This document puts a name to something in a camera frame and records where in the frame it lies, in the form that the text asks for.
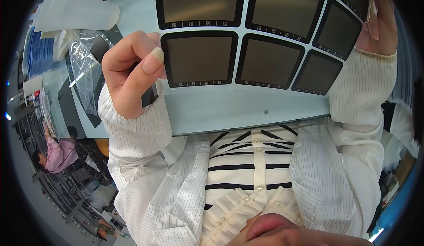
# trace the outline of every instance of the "hand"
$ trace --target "hand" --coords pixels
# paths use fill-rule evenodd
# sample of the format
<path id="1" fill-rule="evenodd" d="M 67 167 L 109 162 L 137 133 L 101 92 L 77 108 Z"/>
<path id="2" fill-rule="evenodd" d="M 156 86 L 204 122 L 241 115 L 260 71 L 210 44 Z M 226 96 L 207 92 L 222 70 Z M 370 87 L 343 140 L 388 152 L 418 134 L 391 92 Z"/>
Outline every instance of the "hand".
<path id="1" fill-rule="evenodd" d="M 50 130 L 49 130 L 49 126 L 47 126 L 47 123 L 45 121 L 43 121 L 43 128 L 44 128 L 44 134 L 46 136 L 46 139 L 49 139 Z"/>
<path id="2" fill-rule="evenodd" d="M 370 5 L 370 18 L 368 23 L 363 24 L 356 48 L 380 55 L 394 55 L 398 37 L 393 1 L 370 0 Z"/>
<path id="3" fill-rule="evenodd" d="M 103 57 L 102 70 L 112 102 L 116 112 L 124 118 L 134 119 L 143 114 L 141 96 L 158 78 L 166 78 L 159 36 L 156 32 L 133 32 Z"/>

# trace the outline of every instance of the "fingernail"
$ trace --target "fingernail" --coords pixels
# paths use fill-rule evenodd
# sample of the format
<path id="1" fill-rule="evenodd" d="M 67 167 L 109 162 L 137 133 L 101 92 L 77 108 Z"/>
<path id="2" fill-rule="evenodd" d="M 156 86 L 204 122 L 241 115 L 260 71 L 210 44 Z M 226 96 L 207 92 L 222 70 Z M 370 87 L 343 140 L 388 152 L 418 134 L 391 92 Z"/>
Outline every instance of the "fingernail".
<path id="1" fill-rule="evenodd" d="M 371 36 L 377 41 L 380 39 L 380 31 L 378 30 L 378 28 L 374 27 L 371 29 Z"/>
<path id="2" fill-rule="evenodd" d="M 156 47 L 155 49 L 153 49 L 151 54 L 154 55 L 156 59 L 158 59 L 159 63 L 163 63 L 163 58 L 165 57 L 165 54 L 163 53 L 161 48 Z"/>
<path id="3" fill-rule="evenodd" d="M 161 48 L 156 47 L 153 49 L 153 51 L 151 51 L 151 53 L 140 62 L 144 72 L 147 74 L 154 74 L 159 69 L 159 66 L 163 63 L 164 56 L 165 55 Z"/>

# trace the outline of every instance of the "black hair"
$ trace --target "black hair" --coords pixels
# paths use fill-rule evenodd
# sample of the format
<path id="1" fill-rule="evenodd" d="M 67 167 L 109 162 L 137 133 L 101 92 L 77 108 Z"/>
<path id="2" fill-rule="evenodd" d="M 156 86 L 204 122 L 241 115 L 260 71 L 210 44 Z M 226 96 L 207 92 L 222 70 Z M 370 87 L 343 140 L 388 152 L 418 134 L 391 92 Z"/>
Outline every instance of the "black hair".
<path id="1" fill-rule="evenodd" d="M 38 170 L 44 170 L 43 165 L 40 164 L 39 154 L 41 154 L 41 151 L 40 149 L 36 148 L 32 153 L 32 163 L 34 163 L 35 168 Z"/>
<path id="2" fill-rule="evenodd" d="M 71 138 L 77 139 L 77 137 L 78 137 L 78 130 L 77 130 L 77 128 L 75 128 L 73 126 L 67 126 L 66 128 L 68 128 L 68 133 L 71 136 Z"/>
<path id="3" fill-rule="evenodd" d="M 97 231 L 97 237 L 104 240 L 104 241 L 107 241 L 107 239 L 103 238 L 103 236 L 100 234 L 100 230 Z"/>

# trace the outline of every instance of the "person in pink jacket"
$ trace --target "person in pink jacket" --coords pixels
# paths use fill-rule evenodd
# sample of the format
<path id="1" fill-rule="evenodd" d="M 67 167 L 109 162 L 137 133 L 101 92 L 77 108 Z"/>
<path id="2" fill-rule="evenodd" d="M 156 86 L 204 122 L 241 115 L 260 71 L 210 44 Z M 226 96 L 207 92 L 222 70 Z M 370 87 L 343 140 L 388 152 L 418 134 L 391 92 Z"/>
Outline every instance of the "person in pink jacket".
<path id="1" fill-rule="evenodd" d="M 32 153 L 32 160 L 34 165 L 39 169 L 46 170 L 51 174 L 56 174 L 78 159 L 74 139 L 77 135 L 77 130 L 73 126 L 68 126 L 68 132 L 71 138 L 62 138 L 58 143 L 50 136 L 50 132 L 45 123 L 44 131 L 48 147 L 47 156 L 39 149 L 35 149 Z"/>

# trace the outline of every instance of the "white blouse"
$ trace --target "white blouse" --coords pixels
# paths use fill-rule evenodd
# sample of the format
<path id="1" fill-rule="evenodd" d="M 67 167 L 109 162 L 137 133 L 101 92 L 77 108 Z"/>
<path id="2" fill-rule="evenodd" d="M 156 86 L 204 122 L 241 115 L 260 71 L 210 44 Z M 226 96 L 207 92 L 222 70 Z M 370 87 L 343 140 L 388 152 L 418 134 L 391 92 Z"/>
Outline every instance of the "white blouse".
<path id="1" fill-rule="evenodd" d="M 297 128 L 211 134 L 201 245 L 225 245 L 258 214 L 278 213 L 303 226 L 289 170 L 300 145 Z"/>

